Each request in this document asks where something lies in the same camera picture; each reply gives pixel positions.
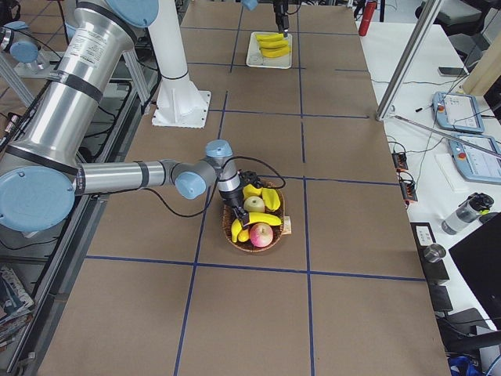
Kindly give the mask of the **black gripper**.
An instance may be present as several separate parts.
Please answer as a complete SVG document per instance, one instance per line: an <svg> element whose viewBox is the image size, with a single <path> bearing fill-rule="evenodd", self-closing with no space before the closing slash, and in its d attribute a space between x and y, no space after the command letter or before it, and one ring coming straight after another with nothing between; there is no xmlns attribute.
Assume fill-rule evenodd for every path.
<svg viewBox="0 0 501 376"><path fill-rule="evenodd" d="M286 38L290 26L288 23L289 1L273 0L272 5L273 11L275 13L276 23L279 24L279 32Z"/></svg>
<svg viewBox="0 0 501 376"><path fill-rule="evenodd" d="M243 208L243 189L237 188L231 191L219 190L224 205L232 208L236 219L243 229L247 229L250 224L249 212Z"/></svg>

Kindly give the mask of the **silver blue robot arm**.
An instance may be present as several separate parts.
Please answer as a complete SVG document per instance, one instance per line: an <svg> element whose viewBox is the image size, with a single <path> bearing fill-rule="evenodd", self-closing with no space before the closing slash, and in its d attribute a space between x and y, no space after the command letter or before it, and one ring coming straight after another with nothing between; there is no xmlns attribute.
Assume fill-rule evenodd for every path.
<svg viewBox="0 0 501 376"><path fill-rule="evenodd" d="M258 6L258 0L241 0L240 3L247 10L254 10ZM287 0L273 0L273 12L278 32L284 37L288 36L289 31L289 2Z"/></svg>
<svg viewBox="0 0 501 376"><path fill-rule="evenodd" d="M243 222L243 184L228 142L207 144L195 164L173 160L78 164L76 155L103 93L136 31L150 34L161 82L153 123L201 128L211 95L190 80L172 1L83 1L78 26L50 79L27 131L1 159L1 223L20 232L42 231L67 217L82 194L173 185L187 199L218 190Z"/></svg>

